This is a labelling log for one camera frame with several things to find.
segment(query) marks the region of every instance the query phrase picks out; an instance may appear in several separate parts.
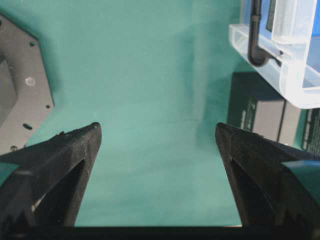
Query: clear plastic container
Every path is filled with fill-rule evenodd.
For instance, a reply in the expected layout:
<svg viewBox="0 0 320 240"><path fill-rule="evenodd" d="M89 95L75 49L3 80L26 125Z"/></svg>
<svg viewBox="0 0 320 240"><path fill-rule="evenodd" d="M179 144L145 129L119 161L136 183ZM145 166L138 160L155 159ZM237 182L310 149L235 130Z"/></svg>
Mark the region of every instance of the clear plastic container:
<svg viewBox="0 0 320 240"><path fill-rule="evenodd" d="M271 0L262 0L259 46L281 66L270 59L254 68L296 107L320 108L320 36L314 25L317 0L277 0L272 32L267 29L270 4ZM229 26L230 43L247 61L250 11L251 0L243 0L240 23Z"/></svg>

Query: green cloth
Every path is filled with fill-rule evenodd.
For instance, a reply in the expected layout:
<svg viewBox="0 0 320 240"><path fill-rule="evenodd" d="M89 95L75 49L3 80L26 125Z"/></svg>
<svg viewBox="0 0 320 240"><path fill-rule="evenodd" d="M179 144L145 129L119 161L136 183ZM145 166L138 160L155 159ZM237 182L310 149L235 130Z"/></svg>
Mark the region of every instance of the green cloth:
<svg viewBox="0 0 320 240"><path fill-rule="evenodd" d="M14 163L0 162L0 186L4 184L10 174L19 166Z"/></svg>
<svg viewBox="0 0 320 240"><path fill-rule="evenodd" d="M102 145L78 226L238 225L215 141L238 0L1 0L40 42L55 108L29 145L91 122Z"/></svg>

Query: gray metal plate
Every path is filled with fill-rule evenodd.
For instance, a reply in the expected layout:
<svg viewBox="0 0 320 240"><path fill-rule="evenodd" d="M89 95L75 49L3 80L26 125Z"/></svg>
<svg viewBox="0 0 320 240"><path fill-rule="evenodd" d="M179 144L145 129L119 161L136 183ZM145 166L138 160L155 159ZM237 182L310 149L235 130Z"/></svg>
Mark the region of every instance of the gray metal plate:
<svg viewBox="0 0 320 240"><path fill-rule="evenodd" d="M1 15L0 22L0 53L7 61L17 96L0 126L1 155L23 148L54 103L38 41Z"/></svg>

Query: bolt hole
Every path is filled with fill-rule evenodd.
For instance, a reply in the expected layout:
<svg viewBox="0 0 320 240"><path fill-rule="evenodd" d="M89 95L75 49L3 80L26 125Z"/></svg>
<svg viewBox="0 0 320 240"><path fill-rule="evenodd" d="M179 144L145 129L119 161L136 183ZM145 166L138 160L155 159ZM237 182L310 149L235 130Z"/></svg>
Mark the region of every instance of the bolt hole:
<svg viewBox="0 0 320 240"><path fill-rule="evenodd" d="M14 151L17 151L17 150L18 150L17 146L11 146L10 147L10 151L11 152L14 152Z"/></svg>
<svg viewBox="0 0 320 240"><path fill-rule="evenodd" d="M27 124L27 123L24 123L24 124L22 124L22 126L25 128L25 129L28 129L28 130L32 130L32 126L30 126L29 124Z"/></svg>

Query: black tube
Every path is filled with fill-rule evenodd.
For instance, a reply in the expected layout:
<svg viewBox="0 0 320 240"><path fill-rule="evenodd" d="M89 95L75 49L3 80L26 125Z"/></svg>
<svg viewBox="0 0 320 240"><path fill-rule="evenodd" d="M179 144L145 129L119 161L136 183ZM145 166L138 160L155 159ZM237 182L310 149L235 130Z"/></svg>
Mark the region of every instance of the black tube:
<svg viewBox="0 0 320 240"><path fill-rule="evenodd" d="M262 0L251 1L248 59L249 59L249 62L255 67L261 67L265 65L269 59L275 59L270 53L268 53L267 51L259 47L261 5L262 5Z"/></svg>

